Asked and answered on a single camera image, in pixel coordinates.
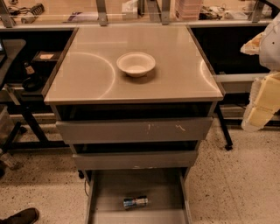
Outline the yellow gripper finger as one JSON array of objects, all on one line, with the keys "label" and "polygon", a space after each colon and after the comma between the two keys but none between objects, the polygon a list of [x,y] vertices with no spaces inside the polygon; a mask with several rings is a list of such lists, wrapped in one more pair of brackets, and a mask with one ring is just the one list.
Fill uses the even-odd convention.
[{"label": "yellow gripper finger", "polygon": [[260,52],[262,37],[262,32],[254,36],[250,41],[241,47],[241,52],[247,55],[258,55]]},{"label": "yellow gripper finger", "polygon": [[280,109],[280,73],[256,78],[251,86],[241,127],[246,131],[262,129]]}]

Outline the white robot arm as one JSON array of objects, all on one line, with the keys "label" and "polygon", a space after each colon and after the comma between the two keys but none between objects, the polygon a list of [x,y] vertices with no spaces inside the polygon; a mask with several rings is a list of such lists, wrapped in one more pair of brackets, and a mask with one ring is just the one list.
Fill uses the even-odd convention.
[{"label": "white robot arm", "polygon": [[241,47],[241,52],[259,55],[260,65],[269,69],[264,78],[252,83],[249,104],[241,127],[254,132],[262,129],[280,109],[280,13],[265,30]]}]

